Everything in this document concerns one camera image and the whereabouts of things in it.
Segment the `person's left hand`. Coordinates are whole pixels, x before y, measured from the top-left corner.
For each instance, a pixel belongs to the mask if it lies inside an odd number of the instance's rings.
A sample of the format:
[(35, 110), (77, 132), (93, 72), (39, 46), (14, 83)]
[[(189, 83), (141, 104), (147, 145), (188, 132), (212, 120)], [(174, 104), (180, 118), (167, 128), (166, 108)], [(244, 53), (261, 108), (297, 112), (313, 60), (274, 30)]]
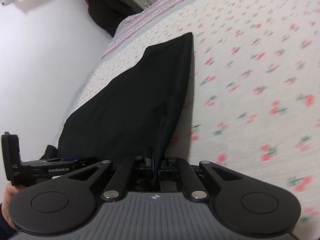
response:
[(9, 205), (11, 203), (12, 198), (23, 189), (25, 189), (25, 186), (23, 185), (13, 186), (11, 182), (8, 182), (4, 190), (3, 202), (1, 207), (2, 216), (4, 220), (8, 223), (8, 225), (15, 230), (16, 226), (12, 222), (11, 217), (9, 215)]

